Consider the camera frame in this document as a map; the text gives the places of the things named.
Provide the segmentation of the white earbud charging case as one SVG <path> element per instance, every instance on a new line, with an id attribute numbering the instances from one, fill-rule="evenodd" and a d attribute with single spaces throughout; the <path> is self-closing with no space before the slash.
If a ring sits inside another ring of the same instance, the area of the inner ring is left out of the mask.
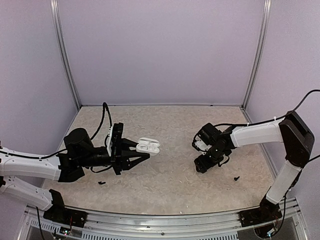
<path id="1" fill-rule="evenodd" d="M 156 142 L 157 146 L 149 145 L 149 142 Z M 156 156 L 160 153 L 160 146 L 161 143 L 156 139 L 141 137 L 138 139 L 136 151 L 139 153 L 150 154 L 150 156 Z"/>

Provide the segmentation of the white earbud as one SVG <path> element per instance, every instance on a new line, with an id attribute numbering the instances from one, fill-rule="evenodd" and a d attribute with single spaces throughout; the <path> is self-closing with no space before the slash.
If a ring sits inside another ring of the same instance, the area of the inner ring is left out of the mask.
<path id="1" fill-rule="evenodd" d="M 157 146 L 157 143 L 156 143 L 156 142 L 153 142 L 153 141 L 150 141 L 148 144 L 149 144 L 150 146 Z"/>

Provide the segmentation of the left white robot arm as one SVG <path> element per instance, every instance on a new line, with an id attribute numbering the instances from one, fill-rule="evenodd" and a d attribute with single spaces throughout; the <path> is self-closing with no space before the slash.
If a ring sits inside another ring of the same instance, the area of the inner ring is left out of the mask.
<path id="1" fill-rule="evenodd" d="M 23 155 L 8 148 L 0 150 L 0 193 L 16 198 L 43 211 L 49 211 L 57 221 L 63 223 L 70 218 L 58 191 L 47 190 L 21 180 L 20 176 L 36 177 L 72 183 L 82 178 L 84 169 L 94 167 L 112 168 L 116 175 L 127 171 L 150 156 L 157 155 L 159 142 L 141 138 L 138 142 L 122 138 L 122 125 L 111 128 L 107 144 L 95 147 L 84 128 L 76 128 L 65 138 L 66 153 L 52 156 Z"/>

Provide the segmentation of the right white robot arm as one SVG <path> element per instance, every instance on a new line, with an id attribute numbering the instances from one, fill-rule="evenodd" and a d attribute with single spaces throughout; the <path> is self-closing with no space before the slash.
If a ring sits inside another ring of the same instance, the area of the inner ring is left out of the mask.
<path id="1" fill-rule="evenodd" d="M 266 222 L 275 212 L 275 206 L 295 186 L 304 167 L 310 162 L 315 136 L 295 111 L 285 116 L 260 123 L 227 124 L 223 131 L 217 125 L 207 123 L 194 136 L 192 147 L 201 152 L 194 160 L 197 172 L 204 174 L 214 166 L 226 163 L 236 148 L 264 144 L 283 143 L 285 162 L 272 186 L 256 210 L 256 218 Z"/>

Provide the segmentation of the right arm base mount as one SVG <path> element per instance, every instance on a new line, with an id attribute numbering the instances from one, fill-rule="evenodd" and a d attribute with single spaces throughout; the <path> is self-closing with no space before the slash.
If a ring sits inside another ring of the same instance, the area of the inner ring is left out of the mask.
<path id="1" fill-rule="evenodd" d="M 270 212 L 268 210 L 264 211 L 260 207 L 257 207 L 239 212 L 240 223 L 243 228 L 275 221 L 276 219 L 280 219 L 282 217 L 283 215 L 280 209 Z"/>

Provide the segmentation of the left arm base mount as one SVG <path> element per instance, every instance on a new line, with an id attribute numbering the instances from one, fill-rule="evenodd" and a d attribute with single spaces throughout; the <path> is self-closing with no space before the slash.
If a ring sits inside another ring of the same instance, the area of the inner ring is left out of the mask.
<path id="1" fill-rule="evenodd" d="M 51 220 L 53 222 L 60 223 L 63 225 L 79 228 L 84 227 L 87 220 L 87 216 L 87 212 L 71 208 L 49 209 L 45 211 L 43 214 L 44 219 Z"/>

